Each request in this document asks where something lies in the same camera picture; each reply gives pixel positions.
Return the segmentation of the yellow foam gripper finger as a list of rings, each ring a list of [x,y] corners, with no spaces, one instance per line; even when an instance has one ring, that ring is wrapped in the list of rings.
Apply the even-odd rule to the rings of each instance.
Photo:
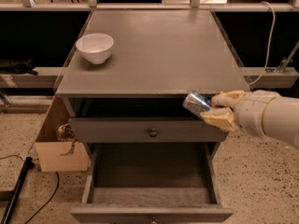
[[[225,132],[233,132],[237,128],[233,111],[229,107],[214,108],[200,113],[201,119]]]
[[[213,105],[235,108],[237,103],[248,93],[246,91],[221,92],[212,97]]]

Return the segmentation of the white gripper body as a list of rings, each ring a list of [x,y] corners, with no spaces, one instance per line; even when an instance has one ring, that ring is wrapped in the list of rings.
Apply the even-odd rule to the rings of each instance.
[[[235,121],[247,135],[265,137],[263,113],[279,94],[275,91],[257,90],[244,95],[234,108]]]

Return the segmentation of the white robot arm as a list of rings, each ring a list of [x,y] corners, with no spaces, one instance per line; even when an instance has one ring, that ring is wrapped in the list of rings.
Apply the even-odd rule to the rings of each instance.
[[[207,124],[226,132],[239,130],[259,138],[273,138],[299,148],[299,99],[275,91],[222,92],[201,112]]]

